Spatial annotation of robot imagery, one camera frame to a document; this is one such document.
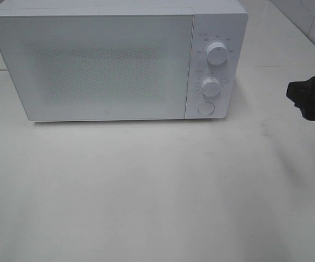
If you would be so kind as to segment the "white microwave knob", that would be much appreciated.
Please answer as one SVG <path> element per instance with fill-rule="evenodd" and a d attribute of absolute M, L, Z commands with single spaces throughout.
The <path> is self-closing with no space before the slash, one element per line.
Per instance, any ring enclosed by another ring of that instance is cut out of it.
<path fill-rule="evenodd" d="M 201 82 L 201 92 L 205 97 L 215 97 L 221 91 L 221 83 L 217 78 L 205 78 Z"/>
<path fill-rule="evenodd" d="M 224 41 L 217 39 L 207 45 L 205 52 L 207 61 L 211 65 L 218 66 L 227 60 L 229 48 Z"/>

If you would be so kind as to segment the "white round door button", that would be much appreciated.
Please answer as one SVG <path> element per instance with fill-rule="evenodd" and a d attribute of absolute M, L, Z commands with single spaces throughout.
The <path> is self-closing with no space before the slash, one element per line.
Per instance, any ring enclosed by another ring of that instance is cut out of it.
<path fill-rule="evenodd" d="M 204 116 L 210 116 L 214 113 L 215 106 L 213 103 L 204 102 L 198 106 L 198 113 Z"/>

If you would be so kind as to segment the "white microwave door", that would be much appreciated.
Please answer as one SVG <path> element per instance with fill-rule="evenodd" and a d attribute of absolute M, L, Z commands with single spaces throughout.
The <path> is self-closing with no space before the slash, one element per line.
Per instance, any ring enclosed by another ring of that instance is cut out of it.
<path fill-rule="evenodd" d="M 0 51 L 29 120 L 185 115 L 193 16 L 0 17 Z"/>

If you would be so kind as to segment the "white microwave oven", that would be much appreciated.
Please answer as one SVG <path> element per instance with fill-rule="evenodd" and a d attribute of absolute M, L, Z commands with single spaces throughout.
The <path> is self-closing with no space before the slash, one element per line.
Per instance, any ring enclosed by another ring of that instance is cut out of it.
<path fill-rule="evenodd" d="M 235 80 L 248 14 L 238 1 L 4 1 L 0 4 L 0 17 L 103 17 L 103 16 L 193 16 L 191 50 L 185 115 L 180 120 L 224 118 Z M 228 58 L 221 65 L 211 65 L 205 48 L 217 39 L 229 48 Z M 201 82 L 217 78 L 221 91 L 215 97 L 205 97 Z M 210 116 L 198 113 L 198 106 L 213 103 Z M 128 121 L 128 120 L 95 120 Z"/>

